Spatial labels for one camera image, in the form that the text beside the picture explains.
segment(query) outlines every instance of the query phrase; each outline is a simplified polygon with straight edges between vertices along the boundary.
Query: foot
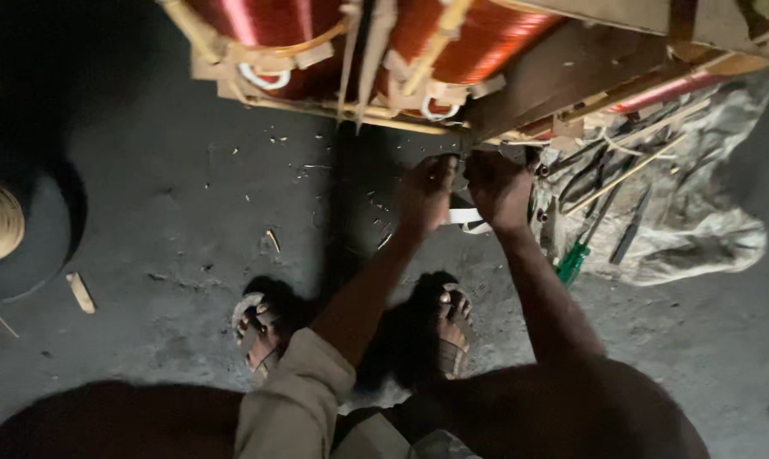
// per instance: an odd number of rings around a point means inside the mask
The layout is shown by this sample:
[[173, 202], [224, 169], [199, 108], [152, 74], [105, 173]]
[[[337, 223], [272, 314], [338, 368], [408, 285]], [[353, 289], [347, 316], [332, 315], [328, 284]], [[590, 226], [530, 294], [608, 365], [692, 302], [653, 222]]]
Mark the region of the foot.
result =
[[438, 298], [438, 369], [447, 379], [461, 374], [469, 346], [475, 341], [471, 310], [472, 303], [461, 286], [444, 284]]
[[282, 338], [272, 311], [262, 293], [249, 293], [237, 304], [232, 323], [237, 347], [243, 353], [248, 368], [260, 380], [265, 380], [279, 360]]

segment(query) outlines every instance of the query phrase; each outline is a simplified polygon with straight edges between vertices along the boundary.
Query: person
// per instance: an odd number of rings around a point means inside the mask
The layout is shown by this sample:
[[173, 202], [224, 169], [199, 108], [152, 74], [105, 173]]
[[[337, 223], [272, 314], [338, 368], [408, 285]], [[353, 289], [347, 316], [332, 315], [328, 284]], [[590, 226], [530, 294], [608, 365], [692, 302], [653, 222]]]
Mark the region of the person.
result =
[[441, 377], [418, 385], [404, 403], [337, 421], [390, 293], [447, 217], [457, 162], [434, 156], [408, 173], [390, 242], [309, 328], [275, 333], [262, 296], [236, 311], [237, 338], [251, 342], [247, 361], [267, 380], [241, 403], [235, 457], [709, 457], [664, 389], [605, 357], [528, 226], [532, 171], [495, 152], [474, 152], [464, 178], [506, 255], [536, 363], [456, 379], [471, 344], [472, 305], [448, 285], [438, 298]]

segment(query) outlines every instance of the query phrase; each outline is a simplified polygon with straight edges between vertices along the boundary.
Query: white tape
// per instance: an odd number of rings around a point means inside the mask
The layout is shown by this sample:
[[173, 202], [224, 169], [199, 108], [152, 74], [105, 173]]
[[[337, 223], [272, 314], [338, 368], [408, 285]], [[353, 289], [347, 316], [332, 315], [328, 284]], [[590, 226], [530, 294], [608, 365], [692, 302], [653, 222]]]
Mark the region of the white tape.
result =
[[424, 97], [424, 101], [421, 102], [421, 114], [430, 121], [440, 121], [454, 117], [455, 114], [458, 113], [458, 109], [461, 108], [460, 105], [450, 105], [450, 111], [446, 113], [435, 114], [430, 111], [430, 101], [432, 99], [432, 96], [427, 95]]
[[251, 82], [254, 86], [260, 89], [265, 89], [266, 91], [282, 88], [285, 85], [287, 85], [288, 82], [291, 80], [291, 70], [275, 72], [274, 76], [277, 77], [277, 81], [268, 82], [263, 78], [258, 77], [252, 70], [252, 67], [246, 64], [245, 62], [237, 64], [237, 69], [240, 70], [240, 74], [244, 78], [246, 78], [249, 82]]

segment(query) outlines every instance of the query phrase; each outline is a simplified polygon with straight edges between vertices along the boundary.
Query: wooden frame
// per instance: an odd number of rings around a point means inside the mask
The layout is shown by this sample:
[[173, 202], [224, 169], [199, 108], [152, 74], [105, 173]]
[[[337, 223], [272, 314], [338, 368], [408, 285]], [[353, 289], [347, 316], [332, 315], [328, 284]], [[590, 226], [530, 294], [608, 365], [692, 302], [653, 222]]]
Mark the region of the wooden frame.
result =
[[[359, 23], [359, 13], [361, 11], [361, 1], [351, 3], [345, 7], [346, 27], [343, 32], [355, 34], [354, 26]], [[451, 0], [441, 14], [439, 20], [438, 32], [431, 38], [428, 47], [417, 60], [418, 65], [408, 78], [402, 92], [410, 94], [415, 90], [416, 84], [432, 70], [433, 63], [444, 47], [450, 41], [450, 30], [458, 27], [463, 20], [467, 9], [471, 6], [473, 0]], [[577, 122], [585, 116], [598, 111], [608, 109], [609, 107], [623, 102], [632, 96], [636, 96], [657, 86], [685, 78], [687, 75], [699, 71], [702, 68], [713, 68], [733, 57], [741, 56], [735, 51], [749, 49], [755, 51], [759, 56], [769, 56], [769, 20], [759, 28], [751, 29], [749, 46], [744, 42], [738, 42], [733, 50], [722, 51], [710, 47], [696, 47], [696, 51], [701, 49], [698, 58], [692, 62], [683, 62], [680, 60], [666, 60], [664, 58], [664, 48], [668, 40], [659, 37], [659, 35], [668, 34], [668, 25], [671, 15], [669, 14], [672, 2], [698, 2], [698, 11], [695, 15], [694, 24], [685, 24], [682, 30], [683, 35], [693, 36], [697, 40], [700, 36], [706, 36], [711, 31], [705, 27], [705, 15], [716, 6], [711, 6], [711, 1], [721, 3], [734, 2], [735, 0], [491, 0], [516, 8], [532, 8], [543, 11], [551, 11], [564, 16], [571, 16], [581, 20], [591, 20], [600, 23], [609, 29], [607, 34], [611, 39], [610, 50], [614, 47], [622, 50], [626, 48], [626, 42], [632, 39], [643, 43], [640, 48], [628, 49], [626, 59], [618, 59], [613, 52], [601, 52], [602, 48], [598, 46], [591, 47], [594, 53], [603, 58], [603, 65], [589, 65], [580, 68], [586, 72], [595, 75], [592, 84], [575, 84], [570, 86], [569, 81], [577, 81], [580, 78], [579, 73], [574, 73], [574, 77], [564, 79], [561, 87], [542, 85], [541, 91], [545, 93], [549, 100], [534, 102], [532, 99], [523, 99], [518, 91], [513, 89], [526, 85], [534, 75], [545, 73], [562, 74], [563, 68], [560, 65], [565, 63], [554, 63], [551, 59], [544, 57], [546, 50], [551, 50], [557, 44], [553, 42], [556, 36], [561, 34], [563, 28], [571, 28], [578, 31], [582, 26], [580, 21], [573, 20], [570, 24], [562, 26], [554, 34], [544, 39], [539, 45], [523, 57], [516, 58], [515, 62], [508, 67], [508, 84], [500, 93], [496, 93], [482, 99], [470, 101], [467, 104], [466, 122], [459, 127], [446, 127], [438, 123], [426, 122], [422, 119], [414, 119], [408, 116], [397, 116], [398, 111], [394, 112], [386, 107], [369, 106], [368, 104], [349, 104], [345, 102], [345, 91], [348, 87], [348, 74], [350, 60], [353, 58], [352, 52], [346, 52], [343, 58], [342, 73], [342, 91], [338, 100], [308, 101], [296, 102], [290, 100], [273, 99], [264, 93], [253, 88], [247, 82], [235, 80], [234, 72], [228, 71], [226, 63], [221, 62], [226, 57], [229, 40], [220, 37], [216, 31], [203, 20], [197, 17], [196, 13], [188, 7], [183, 0], [159, 0], [161, 6], [167, 12], [177, 27], [189, 39], [194, 49], [192, 68], [193, 77], [200, 79], [216, 80], [218, 82], [218, 96], [237, 99], [247, 106], [266, 107], [278, 110], [289, 110], [298, 113], [310, 113], [318, 116], [325, 116], [342, 119], [356, 119], [359, 123], [374, 124], [388, 128], [397, 128], [402, 130], [412, 130], [427, 134], [464, 134], [468, 130], [472, 133], [475, 141], [485, 141], [492, 144], [498, 144], [501, 141], [527, 141], [533, 140], [540, 134], [550, 130], [553, 121], [552, 117], [557, 116], [566, 123]], [[734, 18], [732, 11], [725, 8], [726, 17], [731, 20], [743, 20], [744, 18]], [[591, 28], [585, 34], [593, 36]], [[671, 44], [676, 39], [675, 33], [672, 33]], [[580, 48], [585, 40], [578, 40], [573, 43], [575, 48], [572, 53], [578, 56], [584, 49]], [[713, 45], [724, 43], [722, 40], [712, 42]], [[764, 43], [765, 46], [758, 46], [758, 43]], [[568, 47], [568, 42], [563, 41], [562, 47]], [[376, 57], [368, 59], [370, 63], [378, 60]], [[512, 79], [512, 67], [515, 68], [536, 68], [534, 72], [520, 72], [517, 78]], [[360, 88], [371, 88], [375, 72], [362, 76], [370, 81], [360, 81]], [[496, 108], [502, 108], [502, 112], [496, 112]], [[489, 113], [499, 113], [499, 116], [492, 116]]]

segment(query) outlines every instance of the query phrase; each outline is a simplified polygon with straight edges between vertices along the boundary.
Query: concrete floor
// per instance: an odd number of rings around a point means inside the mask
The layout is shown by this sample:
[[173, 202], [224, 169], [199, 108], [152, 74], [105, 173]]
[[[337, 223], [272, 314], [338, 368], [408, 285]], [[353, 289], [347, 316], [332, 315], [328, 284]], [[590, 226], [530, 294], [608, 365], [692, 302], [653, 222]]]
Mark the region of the concrete floor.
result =
[[[124, 45], [83, 48], [62, 127], [89, 204], [65, 272], [82, 274], [98, 311], [84, 314], [62, 277], [0, 309], [22, 336], [0, 326], [0, 423], [89, 381], [246, 390], [250, 378], [226, 329], [247, 282], [270, 275], [304, 298], [327, 292], [337, 279], [326, 269], [353, 266], [323, 247], [375, 250], [393, 218], [385, 209], [400, 165], [457, 141], [365, 127], [358, 140], [340, 142], [328, 120], [245, 110], [217, 99], [211, 83], [192, 82], [186, 41], [151, 3], [126, 15], [110, 9], [96, 22], [99, 35]], [[304, 164], [336, 167], [304, 174]], [[731, 170], [735, 199], [769, 228], [769, 108]], [[369, 191], [383, 209], [368, 202]], [[333, 239], [324, 234], [329, 221]], [[268, 228], [279, 254], [263, 240]], [[441, 229], [394, 301], [441, 269], [478, 308], [472, 370], [531, 361], [494, 238]], [[769, 458], [769, 250], [739, 274], [648, 288], [583, 276], [573, 294], [611, 357], [663, 384], [713, 456]]]

